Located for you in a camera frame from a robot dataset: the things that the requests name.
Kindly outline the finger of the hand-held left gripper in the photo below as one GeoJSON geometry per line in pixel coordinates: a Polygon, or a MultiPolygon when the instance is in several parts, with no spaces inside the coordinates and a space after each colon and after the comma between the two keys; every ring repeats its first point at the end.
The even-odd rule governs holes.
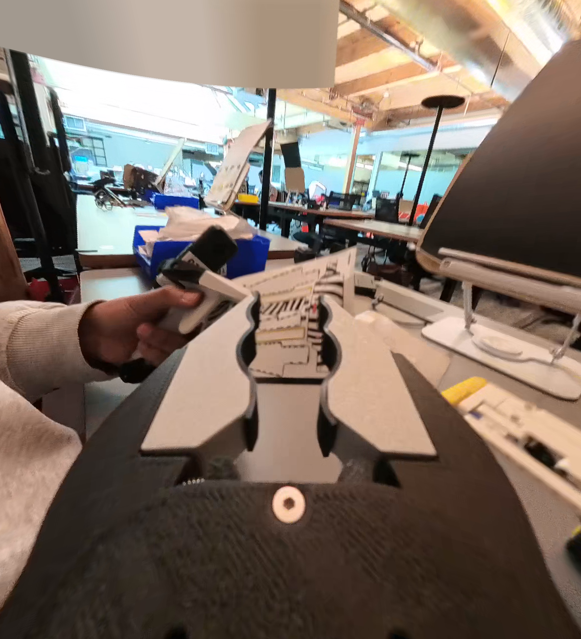
{"type": "Polygon", "coordinates": [[[213,272],[200,275],[200,289],[203,292],[201,307],[216,307],[225,303],[236,306],[252,297],[247,288],[213,272]]]}

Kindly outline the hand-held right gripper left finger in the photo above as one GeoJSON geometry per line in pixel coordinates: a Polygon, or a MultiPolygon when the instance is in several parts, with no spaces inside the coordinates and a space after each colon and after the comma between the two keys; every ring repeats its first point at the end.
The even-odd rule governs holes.
{"type": "Polygon", "coordinates": [[[147,455],[232,458],[259,434],[256,354],[260,296],[250,296],[192,340],[141,445],[147,455]]]}

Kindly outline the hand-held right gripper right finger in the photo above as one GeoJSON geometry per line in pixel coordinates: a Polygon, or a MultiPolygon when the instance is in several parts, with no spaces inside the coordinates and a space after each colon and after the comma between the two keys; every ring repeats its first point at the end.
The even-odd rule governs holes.
{"type": "Polygon", "coordinates": [[[341,461],[435,459],[396,354],[382,335],[327,295],[319,299],[318,323],[327,367],[318,408],[321,454],[341,461]]]}

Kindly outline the zebra sticker sheet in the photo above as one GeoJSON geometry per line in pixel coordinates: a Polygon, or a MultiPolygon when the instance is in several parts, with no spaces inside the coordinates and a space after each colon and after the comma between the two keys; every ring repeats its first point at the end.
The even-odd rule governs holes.
{"type": "Polygon", "coordinates": [[[352,313],[356,258],[357,249],[351,247],[235,279],[260,296],[257,354],[250,366],[255,376],[318,379],[326,375],[319,300],[329,296],[352,313]]]}

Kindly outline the lego plane model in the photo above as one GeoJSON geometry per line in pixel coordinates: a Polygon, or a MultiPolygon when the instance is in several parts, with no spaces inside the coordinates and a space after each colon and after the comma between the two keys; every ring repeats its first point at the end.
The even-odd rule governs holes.
{"type": "Polygon", "coordinates": [[[442,396],[486,443],[570,507],[579,525],[566,550],[581,563],[581,430],[480,377],[442,396]]]}

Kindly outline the person's left forearm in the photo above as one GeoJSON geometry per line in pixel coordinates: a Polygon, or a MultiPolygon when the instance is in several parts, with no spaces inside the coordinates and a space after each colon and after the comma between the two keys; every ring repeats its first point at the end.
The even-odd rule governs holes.
{"type": "Polygon", "coordinates": [[[99,304],[0,303],[0,380],[28,400],[66,385],[105,381],[82,353],[79,325],[99,304]]]}

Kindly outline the person's left hand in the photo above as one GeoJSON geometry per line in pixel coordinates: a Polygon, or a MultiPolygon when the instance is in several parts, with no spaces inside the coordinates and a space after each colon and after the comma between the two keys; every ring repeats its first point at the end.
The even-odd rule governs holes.
{"type": "Polygon", "coordinates": [[[189,338],[159,326],[172,309],[194,309],[199,292],[167,286],[88,307],[79,323],[82,354],[93,368],[111,372],[138,355],[158,366],[189,338]]]}

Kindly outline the white plastic bags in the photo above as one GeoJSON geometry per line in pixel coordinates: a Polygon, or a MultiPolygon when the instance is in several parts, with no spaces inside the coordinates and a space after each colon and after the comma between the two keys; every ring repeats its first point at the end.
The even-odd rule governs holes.
{"type": "Polygon", "coordinates": [[[135,230],[140,235],[141,244],[155,244],[157,242],[192,242],[195,241],[211,227],[217,226],[226,232],[233,240],[251,239],[256,235],[252,227],[245,219],[233,214],[217,214],[197,210],[189,206],[172,206],[165,209],[167,223],[157,230],[135,230]]]}

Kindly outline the blue plastic bin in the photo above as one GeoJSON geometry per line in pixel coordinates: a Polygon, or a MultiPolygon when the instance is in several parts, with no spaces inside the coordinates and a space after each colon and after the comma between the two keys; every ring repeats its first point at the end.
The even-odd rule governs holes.
{"type": "MultiPolygon", "coordinates": [[[[159,267],[167,259],[176,257],[190,241],[158,240],[158,226],[136,226],[133,234],[133,253],[143,274],[154,280],[159,267]]],[[[260,235],[236,240],[238,251],[227,263],[223,274],[235,279],[264,271],[270,240],[260,235]]]]}

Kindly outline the small blue bin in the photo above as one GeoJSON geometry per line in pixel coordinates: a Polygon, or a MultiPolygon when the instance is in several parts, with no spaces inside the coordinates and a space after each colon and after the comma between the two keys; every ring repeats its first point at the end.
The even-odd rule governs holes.
{"type": "Polygon", "coordinates": [[[184,206],[195,210],[200,209],[200,200],[198,196],[173,196],[153,192],[150,201],[154,208],[158,211],[165,211],[167,208],[184,206]]]}

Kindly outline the paper sign stand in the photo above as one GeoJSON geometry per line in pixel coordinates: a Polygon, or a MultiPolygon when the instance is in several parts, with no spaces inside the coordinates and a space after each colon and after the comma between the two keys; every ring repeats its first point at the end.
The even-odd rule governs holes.
{"type": "Polygon", "coordinates": [[[273,129],[273,120],[253,124],[241,131],[225,152],[213,183],[204,196],[207,208],[228,212],[236,200],[250,170],[249,157],[265,134],[273,129]]]}

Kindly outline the black pole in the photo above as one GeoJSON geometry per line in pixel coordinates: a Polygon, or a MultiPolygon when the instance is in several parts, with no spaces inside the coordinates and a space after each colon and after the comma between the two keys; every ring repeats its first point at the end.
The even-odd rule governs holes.
{"type": "Polygon", "coordinates": [[[277,104],[277,89],[269,88],[267,93],[266,118],[270,121],[264,136],[264,159],[262,190],[260,195],[259,229],[265,231],[268,227],[268,206],[270,203],[270,179],[273,163],[273,134],[277,104]]]}

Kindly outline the white tablet stand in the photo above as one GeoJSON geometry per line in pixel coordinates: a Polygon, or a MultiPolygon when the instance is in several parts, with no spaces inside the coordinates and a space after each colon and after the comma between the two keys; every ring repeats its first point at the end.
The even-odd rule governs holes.
{"type": "Polygon", "coordinates": [[[424,338],[558,399],[581,396],[581,363],[566,356],[581,325],[581,278],[442,247],[438,272],[462,282],[463,318],[445,317],[424,338]],[[560,346],[538,346],[478,323],[473,290],[483,288],[574,316],[560,346]]]}

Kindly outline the black floor lamp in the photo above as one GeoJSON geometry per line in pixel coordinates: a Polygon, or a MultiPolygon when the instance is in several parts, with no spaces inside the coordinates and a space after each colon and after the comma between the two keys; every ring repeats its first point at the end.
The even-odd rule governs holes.
{"type": "Polygon", "coordinates": [[[434,95],[430,96],[424,100],[422,100],[421,106],[423,108],[427,108],[429,110],[436,110],[436,117],[434,120],[434,124],[432,127],[432,132],[430,136],[429,145],[427,147],[427,151],[425,154],[425,158],[422,165],[422,171],[420,175],[420,179],[416,188],[416,192],[413,198],[413,205],[411,207],[411,212],[408,218],[407,225],[409,227],[414,226],[414,220],[416,217],[416,211],[418,204],[420,202],[420,196],[423,190],[423,184],[425,181],[425,176],[429,167],[430,158],[434,149],[435,141],[438,135],[439,125],[441,122],[441,118],[445,110],[453,109],[461,107],[465,104],[465,98],[459,95],[434,95]]]}

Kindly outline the black tablet tan case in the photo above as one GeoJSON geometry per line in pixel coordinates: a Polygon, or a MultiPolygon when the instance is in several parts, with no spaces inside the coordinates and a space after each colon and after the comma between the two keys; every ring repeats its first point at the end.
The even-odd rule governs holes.
{"type": "Polygon", "coordinates": [[[446,190],[416,249],[581,288],[581,39],[526,86],[446,190]]]}

